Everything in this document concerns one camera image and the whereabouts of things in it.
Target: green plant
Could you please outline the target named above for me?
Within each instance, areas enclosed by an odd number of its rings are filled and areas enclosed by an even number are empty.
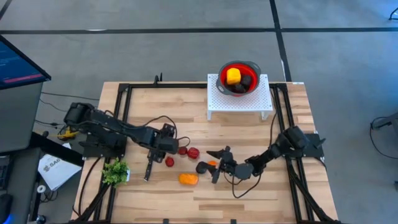
[[[105,164],[105,168],[102,170],[104,174],[103,182],[115,187],[121,183],[126,184],[128,169],[129,167],[125,161],[119,161],[119,159],[116,158],[113,164]]]

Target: monitor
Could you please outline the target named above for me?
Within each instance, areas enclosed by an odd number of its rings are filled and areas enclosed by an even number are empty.
[[[0,90],[51,80],[51,76],[0,35]]]

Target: white stand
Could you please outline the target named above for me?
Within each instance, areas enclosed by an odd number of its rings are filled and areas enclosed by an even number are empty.
[[[269,91],[268,76],[260,75],[260,82],[252,93],[235,97],[220,93],[216,87],[218,74],[207,75],[207,120],[215,111],[224,112],[261,112],[261,119],[267,119],[272,112],[271,93]]]

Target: yellow cube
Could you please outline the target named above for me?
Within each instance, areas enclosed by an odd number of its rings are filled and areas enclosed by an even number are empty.
[[[230,68],[226,71],[226,82],[229,85],[238,84],[241,81],[241,71],[237,68]]]

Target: wooden table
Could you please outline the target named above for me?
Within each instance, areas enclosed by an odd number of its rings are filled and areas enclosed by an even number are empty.
[[[104,83],[98,108],[114,110],[118,82]],[[303,84],[288,83],[290,104],[294,122],[304,132],[315,130],[310,105]],[[285,125],[288,127],[283,96],[280,94]],[[132,93],[128,122],[140,125],[160,115],[170,116],[177,125],[178,136],[189,136],[190,146],[200,150],[200,161],[213,160],[207,150],[218,151],[231,146],[234,158],[243,162],[248,157],[260,154],[269,144],[271,114],[261,121],[259,113],[214,113],[212,120],[206,118],[206,89],[198,88],[141,88]],[[154,121],[150,125],[161,128],[167,120]],[[273,140],[280,133],[275,121]],[[223,176],[217,184],[211,183],[209,173],[200,176],[196,186],[180,185],[181,172],[195,172],[198,161],[187,157],[171,155],[175,159],[172,168],[163,163],[154,163],[148,182],[144,181],[148,150],[129,140],[125,160],[131,168],[131,178],[126,185],[116,190],[112,223],[161,223],[169,218],[171,223],[295,223],[292,196],[289,187],[286,163],[283,158],[268,163],[259,185],[241,199],[235,199],[231,185]],[[83,167],[80,186],[76,195],[75,208],[81,186],[95,159],[88,159]],[[330,217],[337,219],[325,168],[312,158],[303,159],[308,188],[314,199]],[[86,208],[98,192],[103,168],[103,159],[93,169],[85,192],[82,209]],[[256,178],[250,178],[235,187],[236,194],[250,188]],[[299,193],[302,216],[304,202]],[[101,210],[104,219],[108,195],[105,195]]]

